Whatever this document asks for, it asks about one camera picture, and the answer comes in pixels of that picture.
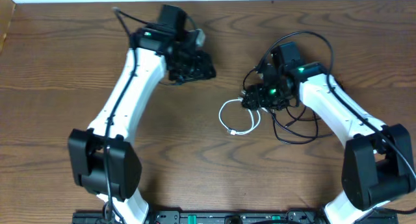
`wooden tabletop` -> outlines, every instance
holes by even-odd
[[[74,184],[66,141],[73,128],[86,129],[95,118],[124,66],[127,39],[111,7],[155,21],[161,4],[17,6],[0,55],[1,223],[69,223],[75,210],[101,209],[99,199]],[[228,135],[218,121],[219,108],[239,96],[246,73],[292,31],[325,35],[335,49],[334,75],[346,92],[388,125],[403,124],[416,155],[416,0],[173,4],[205,31],[204,49],[217,78],[153,92],[135,146],[144,168],[139,188],[150,203],[183,210],[285,210],[319,207],[341,192],[343,147],[336,137],[286,145],[275,139],[265,113],[247,136]],[[328,63],[321,41],[294,40],[308,61]],[[254,75],[248,82],[258,80]],[[232,127],[249,127],[238,104],[224,115]],[[285,112],[278,117],[289,121]],[[315,130],[313,123],[291,128]],[[324,123],[320,129],[330,131]],[[410,194],[391,207],[415,205]],[[401,223],[415,219],[400,216]]]

